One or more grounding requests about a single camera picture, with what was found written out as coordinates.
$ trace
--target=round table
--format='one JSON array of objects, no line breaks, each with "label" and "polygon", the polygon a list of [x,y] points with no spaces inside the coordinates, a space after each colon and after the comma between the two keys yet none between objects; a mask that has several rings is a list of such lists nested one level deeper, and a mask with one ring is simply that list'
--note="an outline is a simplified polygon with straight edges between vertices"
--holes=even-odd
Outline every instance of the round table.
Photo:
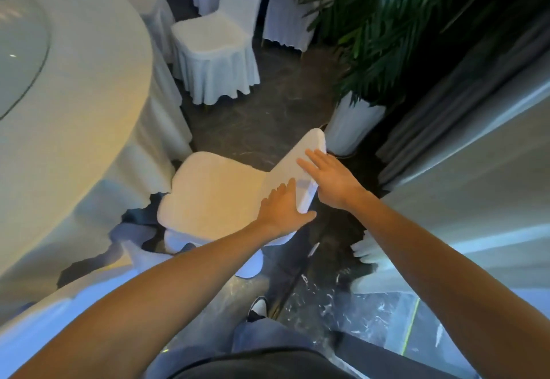
[{"label": "round table", "polygon": [[35,2],[47,57],[0,120],[0,322],[105,252],[120,216],[168,192],[170,160],[191,153],[181,96],[128,1]]}]

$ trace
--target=hand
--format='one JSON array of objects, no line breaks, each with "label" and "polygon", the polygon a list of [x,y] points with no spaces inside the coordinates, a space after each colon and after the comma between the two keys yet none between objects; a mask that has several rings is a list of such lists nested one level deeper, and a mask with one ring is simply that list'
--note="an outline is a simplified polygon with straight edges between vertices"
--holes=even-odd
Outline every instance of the hand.
[{"label": "hand", "polygon": [[256,223],[271,233],[271,239],[286,236],[309,223],[317,216],[315,211],[306,214],[296,208],[296,180],[291,178],[287,185],[273,189],[268,198],[262,200]]},{"label": "hand", "polygon": [[319,149],[306,150],[311,162],[298,159],[298,165],[319,184],[319,199],[324,204],[341,210],[349,210],[351,200],[366,192],[354,175],[332,155]]}]

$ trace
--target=white plant pot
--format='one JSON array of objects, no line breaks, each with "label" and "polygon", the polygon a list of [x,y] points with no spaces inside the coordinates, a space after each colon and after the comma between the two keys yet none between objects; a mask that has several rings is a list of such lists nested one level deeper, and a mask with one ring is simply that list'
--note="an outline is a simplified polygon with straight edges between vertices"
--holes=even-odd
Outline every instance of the white plant pot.
[{"label": "white plant pot", "polygon": [[365,100],[352,105],[349,92],[334,109],[325,129],[327,150],[337,156],[351,155],[385,112],[386,107],[371,106]]}]

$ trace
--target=sneaker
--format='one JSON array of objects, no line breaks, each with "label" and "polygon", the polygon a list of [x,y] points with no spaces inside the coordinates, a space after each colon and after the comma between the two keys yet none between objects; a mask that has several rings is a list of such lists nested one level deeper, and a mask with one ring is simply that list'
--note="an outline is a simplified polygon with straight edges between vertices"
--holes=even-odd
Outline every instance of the sneaker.
[{"label": "sneaker", "polygon": [[254,322],[267,317],[267,299],[265,297],[258,297],[252,303],[246,320],[248,322]]}]

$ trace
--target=left arm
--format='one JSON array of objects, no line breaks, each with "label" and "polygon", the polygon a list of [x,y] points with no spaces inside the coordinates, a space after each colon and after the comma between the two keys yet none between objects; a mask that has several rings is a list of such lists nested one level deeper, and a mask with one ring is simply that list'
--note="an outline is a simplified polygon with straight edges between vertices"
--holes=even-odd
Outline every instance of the left arm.
[{"label": "left arm", "polygon": [[260,247],[314,218],[314,211],[296,210],[296,181],[281,184],[262,201],[256,221],[177,255],[106,295],[12,379],[138,377]]}]

